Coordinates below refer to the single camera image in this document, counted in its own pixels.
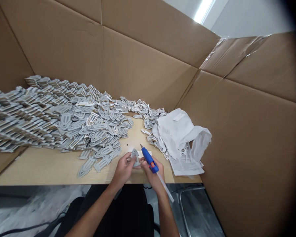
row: hand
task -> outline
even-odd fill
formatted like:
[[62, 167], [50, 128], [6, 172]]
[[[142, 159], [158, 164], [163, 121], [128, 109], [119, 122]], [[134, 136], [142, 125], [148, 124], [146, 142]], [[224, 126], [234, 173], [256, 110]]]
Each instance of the hand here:
[[[161, 164], [155, 157], [152, 157], [152, 158], [153, 158], [153, 160], [155, 161], [156, 165], [159, 168], [158, 173], [161, 174], [161, 177], [165, 181], [163, 164]], [[153, 187], [153, 189], [156, 192], [157, 196], [160, 196], [160, 195], [163, 195], [163, 194], [167, 195], [166, 190], [164, 189], [158, 175], [156, 173], [154, 174], [151, 171], [151, 169], [149, 168], [149, 165], [148, 165], [148, 163], [147, 163], [147, 161], [145, 160], [144, 157], [141, 158], [141, 164], [140, 165], [144, 169], [144, 171], [145, 171], [145, 173], [147, 175], [148, 181], [149, 181], [150, 185]]]
[[114, 177], [110, 183], [117, 190], [121, 189], [131, 176], [132, 168], [136, 161], [136, 158], [131, 158], [131, 154], [131, 152], [127, 152], [117, 163]]

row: label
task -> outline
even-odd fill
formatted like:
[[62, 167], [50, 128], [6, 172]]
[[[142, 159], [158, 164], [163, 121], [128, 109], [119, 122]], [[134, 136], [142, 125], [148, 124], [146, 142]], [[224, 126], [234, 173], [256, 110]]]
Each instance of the label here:
[[177, 116], [175, 116], [175, 117], [173, 118], [173, 120], [174, 120], [174, 121], [179, 121], [180, 119], [183, 118], [184, 115], [185, 115], [185, 114], [178, 114]]

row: cardboard box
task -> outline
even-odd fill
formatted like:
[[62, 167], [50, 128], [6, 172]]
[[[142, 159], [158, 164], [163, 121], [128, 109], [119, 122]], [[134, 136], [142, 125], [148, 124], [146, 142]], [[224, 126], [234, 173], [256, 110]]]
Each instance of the cardboard box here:
[[0, 0], [0, 89], [31, 74], [185, 110], [213, 135], [201, 178], [226, 235], [276, 235], [296, 188], [295, 33], [220, 40], [161, 0]]

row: white wall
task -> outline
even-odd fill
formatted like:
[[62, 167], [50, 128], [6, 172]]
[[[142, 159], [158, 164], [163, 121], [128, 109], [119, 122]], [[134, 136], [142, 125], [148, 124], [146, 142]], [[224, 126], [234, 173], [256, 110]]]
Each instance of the white wall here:
[[[192, 19], [202, 2], [202, 0], [164, 1]], [[280, 0], [214, 0], [202, 25], [219, 36], [231, 38], [294, 30]]]
[[187, 15], [192, 19], [194, 18], [198, 10], [198, 7], [202, 2], [202, 0], [163, 0], [163, 1], [173, 6], [174, 8], [178, 9], [180, 12], [183, 12], [185, 15]]
[[238, 38], [292, 31], [294, 26], [280, 1], [229, 0], [210, 30]]

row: wooden table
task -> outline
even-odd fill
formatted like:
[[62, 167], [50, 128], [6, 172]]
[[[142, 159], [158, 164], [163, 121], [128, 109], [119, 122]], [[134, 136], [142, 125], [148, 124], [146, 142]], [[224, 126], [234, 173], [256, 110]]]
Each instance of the wooden table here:
[[[47, 148], [28, 148], [17, 160], [0, 174], [0, 185], [70, 185], [70, 184], [109, 184], [113, 178], [117, 162], [125, 153], [133, 148], [140, 150], [140, 144], [152, 151], [152, 155], [164, 166], [166, 183], [200, 183], [198, 175], [192, 177], [174, 176], [170, 162], [166, 160], [159, 149], [147, 142], [143, 120], [133, 118], [134, 125], [128, 130], [128, 138], [121, 138], [122, 152], [100, 173], [95, 168], [82, 178], [78, 171], [85, 163], [79, 160], [80, 152], [60, 153], [59, 150]], [[133, 170], [127, 183], [148, 183], [143, 170]]]

